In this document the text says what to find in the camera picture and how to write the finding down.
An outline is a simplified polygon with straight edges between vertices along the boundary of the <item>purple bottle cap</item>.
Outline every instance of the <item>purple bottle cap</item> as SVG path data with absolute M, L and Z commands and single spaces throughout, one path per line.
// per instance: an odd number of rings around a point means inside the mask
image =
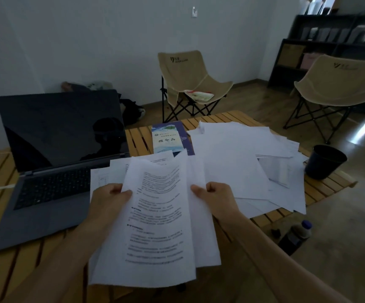
M 311 229 L 313 227 L 313 224 L 311 224 L 309 220 L 303 220 L 301 222 L 301 226 L 304 227 L 305 229 Z

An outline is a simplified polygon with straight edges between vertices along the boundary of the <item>laptop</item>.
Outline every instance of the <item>laptop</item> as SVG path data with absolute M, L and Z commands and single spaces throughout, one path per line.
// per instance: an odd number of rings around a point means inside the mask
M 0 96 L 20 176 L 0 221 L 0 250 L 80 224 L 90 169 L 129 157 L 116 90 Z

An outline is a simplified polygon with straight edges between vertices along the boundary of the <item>laptop keyboard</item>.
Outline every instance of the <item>laptop keyboard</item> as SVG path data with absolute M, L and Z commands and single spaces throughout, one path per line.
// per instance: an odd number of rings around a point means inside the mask
M 108 167 L 109 163 L 33 177 L 24 181 L 14 210 L 58 200 L 90 191 L 90 169 Z

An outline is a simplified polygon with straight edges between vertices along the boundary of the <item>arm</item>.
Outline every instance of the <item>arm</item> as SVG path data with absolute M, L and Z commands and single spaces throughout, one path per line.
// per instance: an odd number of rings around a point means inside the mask
M 349 302 L 291 259 L 242 215 L 229 185 L 210 182 L 206 188 L 193 185 L 191 190 L 241 244 L 279 302 Z
M 58 302 L 94 251 L 104 242 L 130 190 L 109 184 L 93 193 L 87 219 L 60 244 L 3 303 Z

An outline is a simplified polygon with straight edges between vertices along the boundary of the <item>black cup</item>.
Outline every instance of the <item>black cup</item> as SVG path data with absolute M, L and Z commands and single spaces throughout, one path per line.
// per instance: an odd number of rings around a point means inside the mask
M 322 180 L 347 160 L 346 155 L 336 148 L 315 145 L 304 171 L 309 177 Z

